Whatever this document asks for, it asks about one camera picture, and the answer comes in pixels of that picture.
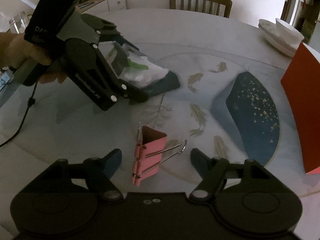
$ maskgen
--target human hand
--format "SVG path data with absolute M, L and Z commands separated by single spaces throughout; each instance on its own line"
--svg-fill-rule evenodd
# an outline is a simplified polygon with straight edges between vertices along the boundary
M 32 57 L 42 65 L 50 65 L 52 62 L 44 49 L 25 41 L 23 33 L 17 35 L 10 42 L 7 49 L 7 57 L 8 65 L 12 66 L 13 68 L 19 68 L 28 57 Z M 39 79 L 39 82 L 41 84 L 45 84 L 54 82 L 56 79 L 58 79 L 58 82 L 62 84 L 66 78 L 67 75 L 60 70 L 45 73 Z

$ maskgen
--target table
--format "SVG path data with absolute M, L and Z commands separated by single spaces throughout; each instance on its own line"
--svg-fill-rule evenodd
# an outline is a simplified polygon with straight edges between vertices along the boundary
M 211 116 L 210 109 L 212 99 L 222 93 L 227 84 L 238 74 L 249 71 L 270 94 L 280 119 L 279 144 L 267 169 L 302 197 L 304 213 L 295 232 L 303 240 L 319 239 L 320 222 L 317 218 L 320 203 L 319 194 L 316 193 L 320 190 L 320 176 L 304 174 L 297 130 L 280 84 L 290 59 L 269 46 L 259 29 L 223 17 L 164 9 L 119 11 L 111 16 L 100 17 L 118 25 L 118 30 L 125 38 L 159 65 L 176 71 L 182 88 L 141 105 L 129 106 L 127 100 L 119 100 L 109 111 L 102 112 L 70 80 L 62 85 L 52 83 L 39 86 L 37 103 L 31 108 L 23 130 L 0 151 L 0 176 L 5 178 L 0 184 L 3 203 L 0 207 L 0 225 L 12 234 L 17 233 L 9 213 L 10 201 L 58 158 L 79 163 L 89 157 L 105 156 L 114 148 L 120 148 L 123 162 L 112 181 L 123 192 L 190 193 L 200 181 L 188 160 L 193 147 L 202 147 L 210 157 L 219 153 L 227 154 L 231 162 L 243 162 L 248 156 L 232 142 Z M 108 53 L 108 46 L 100 45 L 103 54 Z M 218 71 L 220 62 L 226 63 L 227 70 Z M 197 90 L 193 93 L 188 79 L 198 73 L 204 75 L 200 82 L 191 84 Z M 18 128 L 31 92 L 31 88 L 20 87 L 0 109 L 1 141 Z M 175 102 L 174 107 L 166 110 L 172 115 L 170 122 L 179 125 L 173 129 L 167 125 L 169 122 L 164 122 L 162 127 L 158 122 L 158 129 L 168 131 L 170 140 L 189 138 L 186 153 L 171 159 L 156 176 L 144 180 L 137 188 L 130 183 L 130 176 L 138 122 L 141 119 L 146 122 L 145 112 L 148 113 L 150 105 L 166 107 L 172 101 Z M 205 127 L 203 122 L 200 124 L 190 118 L 190 103 L 198 106 L 206 117 Z M 190 122 L 182 126 L 178 119 Z M 203 134 L 190 137 L 190 130 L 198 129 L 198 124 L 204 130 Z

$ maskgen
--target white bowl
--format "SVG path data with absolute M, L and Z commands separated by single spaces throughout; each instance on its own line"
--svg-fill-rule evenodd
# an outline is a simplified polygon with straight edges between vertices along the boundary
M 281 38 L 289 44 L 299 44 L 304 36 L 289 23 L 276 18 L 276 28 Z

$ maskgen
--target metal clip handle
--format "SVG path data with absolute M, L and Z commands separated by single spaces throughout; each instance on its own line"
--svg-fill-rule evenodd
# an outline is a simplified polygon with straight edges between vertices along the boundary
M 140 175 L 133 174 L 133 177 L 135 177 L 135 178 L 137 178 L 137 179 L 140 179 L 143 175 L 145 175 L 145 174 L 148 173 L 149 171 L 155 169 L 156 167 L 160 166 L 162 163 L 166 162 L 167 160 L 169 160 L 169 159 L 172 158 L 173 156 L 175 156 L 175 155 L 177 155 L 177 154 L 183 153 L 183 151 L 186 149 L 187 142 L 188 142 L 188 141 L 185 139 L 185 140 L 183 140 L 182 143 L 180 143 L 180 144 L 178 144 L 178 145 L 176 145 L 176 146 L 173 146 L 173 147 L 171 147 L 171 148 L 169 148 L 169 149 L 148 154 L 148 155 L 146 156 L 146 158 L 150 158 L 150 157 L 159 155 L 159 154 L 161 154 L 161 153 L 170 151 L 170 150 L 172 150 L 172 149 L 178 148 L 179 146 L 183 145 L 183 148 L 182 148 L 182 150 L 181 150 L 180 152 L 176 152 L 176 153 L 170 155 L 169 157 L 165 158 L 163 161 L 160 161 L 159 163 L 156 163 L 155 165 L 153 165 L 153 166 L 151 166 L 150 168 L 146 169 L 146 170 L 145 170 L 142 174 L 140 174 Z

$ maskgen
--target red card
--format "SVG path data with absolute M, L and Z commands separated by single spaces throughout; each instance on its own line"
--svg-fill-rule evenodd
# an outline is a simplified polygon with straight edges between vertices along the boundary
M 301 43 L 281 80 L 296 121 L 306 174 L 320 173 L 320 62 L 314 55 L 320 58 Z

